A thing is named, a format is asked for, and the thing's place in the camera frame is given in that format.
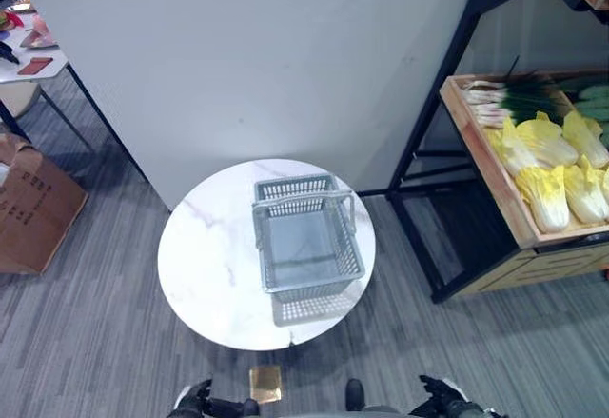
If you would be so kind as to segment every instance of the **gray plastic basket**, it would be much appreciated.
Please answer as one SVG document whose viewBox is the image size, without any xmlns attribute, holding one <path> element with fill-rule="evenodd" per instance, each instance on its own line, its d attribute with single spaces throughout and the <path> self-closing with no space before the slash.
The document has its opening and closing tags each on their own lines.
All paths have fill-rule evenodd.
<svg viewBox="0 0 609 418">
<path fill-rule="evenodd" d="M 352 191 L 330 174 L 255 185 L 256 246 L 263 288 L 281 302 L 339 294 L 363 277 Z M 344 203 L 349 202 L 349 216 Z"/>
</svg>

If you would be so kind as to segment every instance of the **shoe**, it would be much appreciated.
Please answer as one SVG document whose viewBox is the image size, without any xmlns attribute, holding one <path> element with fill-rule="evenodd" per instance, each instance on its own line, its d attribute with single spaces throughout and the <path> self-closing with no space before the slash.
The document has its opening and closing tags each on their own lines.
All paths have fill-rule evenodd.
<svg viewBox="0 0 609 418">
<path fill-rule="evenodd" d="M 365 407 L 365 396 L 363 385 L 357 378 L 351 378 L 346 382 L 344 389 L 344 406 L 346 411 L 362 411 Z"/>
</svg>

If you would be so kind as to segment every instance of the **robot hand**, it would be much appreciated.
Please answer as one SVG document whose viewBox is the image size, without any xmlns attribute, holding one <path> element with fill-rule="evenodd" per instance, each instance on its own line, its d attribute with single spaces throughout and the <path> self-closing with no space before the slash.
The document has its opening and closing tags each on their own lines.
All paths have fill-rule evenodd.
<svg viewBox="0 0 609 418">
<path fill-rule="evenodd" d="M 215 418 L 241 418 L 260 414 L 258 403 L 252 399 L 241 403 L 209 397 L 211 383 L 211 379 L 208 379 L 188 389 L 178 399 L 175 410 L 168 418 L 195 418 L 204 415 Z"/>
<path fill-rule="evenodd" d="M 494 410 L 482 410 L 473 402 L 469 402 L 465 394 L 449 381 L 421 375 L 419 377 L 425 384 L 425 391 L 431 394 L 427 402 L 410 412 L 411 416 L 422 418 L 507 418 L 501 417 Z"/>
</svg>

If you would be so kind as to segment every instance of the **table leg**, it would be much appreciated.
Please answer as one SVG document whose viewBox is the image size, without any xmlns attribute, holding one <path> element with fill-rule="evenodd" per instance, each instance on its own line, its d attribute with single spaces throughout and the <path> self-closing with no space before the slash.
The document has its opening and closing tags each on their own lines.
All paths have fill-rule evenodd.
<svg viewBox="0 0 609 418">
<path fill-rule="evenodd" d="M 76 82 L 76 85 L 78 85 L 78 88 L 80 88 L 80 90 L 83 92 L 83 94 L 85 94 L 85 97 L 87 98 L 88 102 L 91 104 L 91 106 L 95 110 L 95 113 L 97 113 L 97 116 L 99 116 L 99 119 L 102 120 L 102 123 L 104 123 L 104 126 L 106 126 L 106 128 L 108 129 L 108 131 L 110 132 L 110 134 L 112 135 L 114 140 L 116 141 L 116 143 L 123 150 L 123 153 L 127 155 L 127 158 L 131 162 L 131 164 L 137 169 L 138 172 L 140 172 L 140 175 L 142 175 L 142 178 L 144 178 L 144 180 L 146 180 L 146 182 L 147 182 L 148 179 L 147 179 L 146 175 L 144 174 L 142 169 L 140 169 L 138 164 L 135 162 L 135 160 L 133 159 L 133 156 L 131 156 L 131 153 L 128 152 L 127 148 L 125 147 L 125 144 L 123 144 L 123 141 L 116 134 L 116 132 L 114 131 L 114 129 L 112 128 L 112 126 L 110 125 L 110 123 L 108 122 L 108 120 L 106 119 L 106 117 L 104 116 L 102 111 L 100 110 L 100 108 L 97 106 L 97 103 L 91 97 L 87 88 L 83 84 L 83 81 L 80 79 L 80 77 L 78 76 L 78 74 L 76 73 L 74 68 L 72 67 L 72 64 L 68 63 L 67 68 L 68 68 L 69 74 L 74 79 L 74 82 Z"/>
<path fill-rule="evenodd" d="M 78 131 L 78 129 L 70 122 L 70 120 L 67 118 L 67 116 L 61 111 L 61 109 L 59 109 L 59 107 L 57 107 L 57 104 L 55 104 L 55 101 L 53 101 L 49 95 L 47 94 L 46 91 L 44 91 L 42 88 L 40 89 L 40 94 L 42 95 L 42 97 L 45 98 L 45 100 L 49 103 L 49 105 L 51 106 L 51 108 L 53 110 L 55 110 L 55 113 L 57 113 L 59 115 L 59 117 L 64 120 L 64 123 L 66 123 L 66 125 L 68 126 L 68 128 L 71 129 L 72 132 L 74 132 L 74 134 L 76 135 L 76 137 L 78 137 L 81 142 L 83 144 L 85 144 L 85 147 L 87 147 L 87 149 L 91 152 L 91 153 L 95 153 L 95 150 L 93 149 L 93 147 L 87 142 L 87 140 L 85 139 L 85 137 L 83 137 L 83 135 Z"/>
<path fill-rule="evenodd" d="M 2 121 L 5 125 L 7 125 L 7 128 L 9 128 L 11 133 L 19 135 L 28 142 L 31 142 L 28 135 L 19 127 L 15 119 L 10 114 L 9 109 L 7 109 L 2 101 L 0 101 L 0 118 L 2 118 Z"/>
</svg>

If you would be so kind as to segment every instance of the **basket handle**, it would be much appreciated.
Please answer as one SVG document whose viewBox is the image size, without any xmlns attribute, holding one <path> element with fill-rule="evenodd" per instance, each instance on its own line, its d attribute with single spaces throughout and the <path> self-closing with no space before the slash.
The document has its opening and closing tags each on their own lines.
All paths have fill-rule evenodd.
<svg viewBox="0 0 609 418">
<path fill-rule="evenodd" d="M 264 201 L 257 201 L 252 204 L 252 210 L 254 212 L 254 228 L 256 231 L 256 247 L 259 249 L 262 246 L 262 242 L 259 235 L 259 227 L 256 222 L 256 212 L 261 209 L 268 209 L 269 207 L 283 204 L 285 202 L 303 201 L 306 199 L 348 199 L 349 200 L 349 215 L 347 219 L 347 229 L 351 234 L 355 234 L 355 202 L 353 199 L 353 191 L 350 189 L 335 189 L 333 191 L 317 191 L 309 192 L 305 194 L 292 194 L 290 196 L 277 197 L 275 199 L 265 199 Z"/>
</svg>

